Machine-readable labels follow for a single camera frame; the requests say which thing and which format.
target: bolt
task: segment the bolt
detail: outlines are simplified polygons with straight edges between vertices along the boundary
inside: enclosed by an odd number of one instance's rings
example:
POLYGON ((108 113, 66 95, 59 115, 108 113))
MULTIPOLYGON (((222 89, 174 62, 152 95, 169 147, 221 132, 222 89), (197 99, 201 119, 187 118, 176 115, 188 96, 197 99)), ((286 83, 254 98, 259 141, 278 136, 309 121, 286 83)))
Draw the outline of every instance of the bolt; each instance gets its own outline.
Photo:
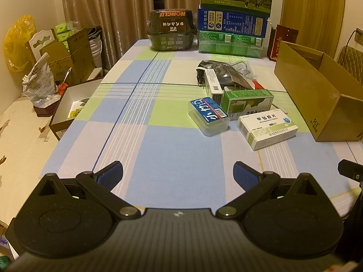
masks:
POLYGON ((221 207, 218 212, 225 217, 233 216, 237 213, 237 210, 234 207, 221 207))
POLYGON ((135 207, 123 207, 120 209, 120 214, 124 216, 133 216, 136 215, 137 208, 135 207))

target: table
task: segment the table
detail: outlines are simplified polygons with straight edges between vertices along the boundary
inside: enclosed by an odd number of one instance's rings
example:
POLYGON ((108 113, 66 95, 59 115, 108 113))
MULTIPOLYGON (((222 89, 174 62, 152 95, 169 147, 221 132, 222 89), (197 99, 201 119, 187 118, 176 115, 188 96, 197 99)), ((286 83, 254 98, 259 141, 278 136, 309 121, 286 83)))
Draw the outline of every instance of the table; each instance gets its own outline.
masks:
POLYGON ((237 56, 188 51, 156 52, 140 40, 105 76, 73 121, 41 177, 55 172, 73 178, 98 171, 114 160, 124 167, 112 191, 140 209, 219 207, 244 192, 232 168, 241 160, 257 171, 281 177, 312 173, 345 214, 360 192, 358 183, 339 175, 342 159, 363 164, 362 142, 315 142, 299 111, 274 75, 275 63, 248 59, 257 80, 272 91, 275 103, 288 111, 299 131, 294 138, 253 151, 231 121, 221 134, 204 136, 188 116, 188 101, 206 96, 195 68, 204 59, 237 62, 237 56))

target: open cardboard box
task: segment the open cardboard box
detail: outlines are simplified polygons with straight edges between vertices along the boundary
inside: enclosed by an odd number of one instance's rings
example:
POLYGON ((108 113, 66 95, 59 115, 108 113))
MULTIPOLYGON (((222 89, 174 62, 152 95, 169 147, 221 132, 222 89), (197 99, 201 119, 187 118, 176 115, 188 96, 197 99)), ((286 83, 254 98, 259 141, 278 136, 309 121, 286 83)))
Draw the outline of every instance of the open cardboard box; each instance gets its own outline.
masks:
POLYGON ((102 79, 90 80, 83 84, 68 87, 65 90, 49 124, 50 129, 58 140, 62 138, 74 120, 67 120, 73 103, 85 98, 90 98, 101 81, 102 79))
POLYGON ((275 74, 316 141, 363 137, 363 87, 327 54, 281 42, 275 74))
POLYGON ((8 229, 8 225, 5 224, 3 221, 0 221, 0 253, 3 253, 4 255, 8 256, 10 262, 14 261, 13 254, 11 253, 10 245, 8 240, 5 237, 5 232, 8 229))
POLYGON ((63 42, 56 42, 43 47, 40 54, 49 54, 49 67, 54 81, 63 82, 65 73, 72 67, 66 83, 70 86, 85 82, 95 69, 87 29, 80 30, 67 39, 69 51, 63 42))

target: black cable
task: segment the black cable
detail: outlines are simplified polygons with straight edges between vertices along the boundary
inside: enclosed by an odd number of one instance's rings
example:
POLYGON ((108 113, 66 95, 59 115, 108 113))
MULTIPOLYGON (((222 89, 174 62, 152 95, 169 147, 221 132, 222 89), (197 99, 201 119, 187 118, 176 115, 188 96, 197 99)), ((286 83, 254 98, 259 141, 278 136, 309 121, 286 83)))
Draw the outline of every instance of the black cable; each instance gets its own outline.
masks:
POLYGON ((341 65, 342 65, 342 64, 343 64, 343 62, 344 62, 344 58, 345 58, 345 54, 346 54, 346 52, 347 52, 347 47, 348 47, 349 41, 350 41, 350 39, 352 38, 352 36, 354 35, 354 33, 355 33, 355 32, 357 32, 357 30, 355 30, 354 32, 352 32, 352 34, 350 35, 349 40, 348 40, 348 42, 347 42, 347 45, 345 46, 344 56, 343 56, 343 60, 342 60, 341 65))

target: clear plastic box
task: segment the clear plastic box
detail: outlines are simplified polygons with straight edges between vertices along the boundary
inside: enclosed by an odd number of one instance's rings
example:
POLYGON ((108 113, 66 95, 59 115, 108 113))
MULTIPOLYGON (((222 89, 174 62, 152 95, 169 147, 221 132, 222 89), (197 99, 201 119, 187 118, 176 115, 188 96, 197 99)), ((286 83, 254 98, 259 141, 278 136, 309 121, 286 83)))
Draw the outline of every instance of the clear plastic box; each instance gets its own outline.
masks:
POLYGON ((206 136, 213 136, 228 128, 228 115, 210 97, 189 101, 188 114, 206 136))

